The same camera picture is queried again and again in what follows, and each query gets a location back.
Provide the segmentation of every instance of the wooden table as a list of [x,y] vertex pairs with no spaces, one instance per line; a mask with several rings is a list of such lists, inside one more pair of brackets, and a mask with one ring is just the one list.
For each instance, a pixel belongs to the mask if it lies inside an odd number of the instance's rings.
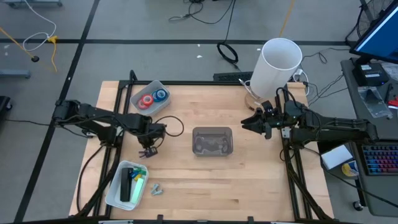
[[[103,82],[96,106],[112,111],[117,87],[118,82]],[[134,85],[132,94],[143,87]],[[139,158],[138,151],[142,148],[137,138],[125,134],[121,161],[145,165],[149,170],[149,180],[139,206],[133,211],[113,208],[111,218],[155,220],[158,214],[163,214],[165,220],[244,221],[253,216],[256,221],[293,221],[285,164],[279,159],[282,149],[280,131],[273,129],[272,138],[265,140],[264,135],[241,127],[240,121],[253,115],[244,104],[246,90],[242,86],[166,87],[171,92],[171,104],[154,120],[166,115],[177,116],[184,122],[185,131],[177,138],[166,136],[159,154],[148,159]],[[288,83],[288,88],[297,101],[307,103],[301,83]],[[136,113],[136,110],[130,106],[129,112]],[[167,131],[171,134],[181,131],[181,125],[172,118],[164,119],[162,123],[167,124]],[[195,156],[192,152],[192,129],[199,126],[230,127],[233,153],[228,157]],[[82,165],[98,147],[97,139],[88,140]],[[307,147],[318,150],[315,143]],[[326,214],[333,217],[319,157],[308,151],[302,151],[301,155],[308,191]],[[104,151],[89,163],[83,174],[81,206],[98,186],[103,156]],[[164,190],[162,195],[150,194],[154,183],[160,184]],[[302,198],[297,192],[300,216],[304,218]],[[75,199],[76,193],[70,214],[76,213]]]

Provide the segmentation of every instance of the white bucket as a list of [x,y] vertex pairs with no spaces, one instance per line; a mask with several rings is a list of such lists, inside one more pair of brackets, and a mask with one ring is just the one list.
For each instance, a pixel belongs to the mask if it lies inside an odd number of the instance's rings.
[[250,79],[252,92],[260,98],[275,96],[296,71],[302,60],[300,47],[285,38],[275,38],[264,44]]

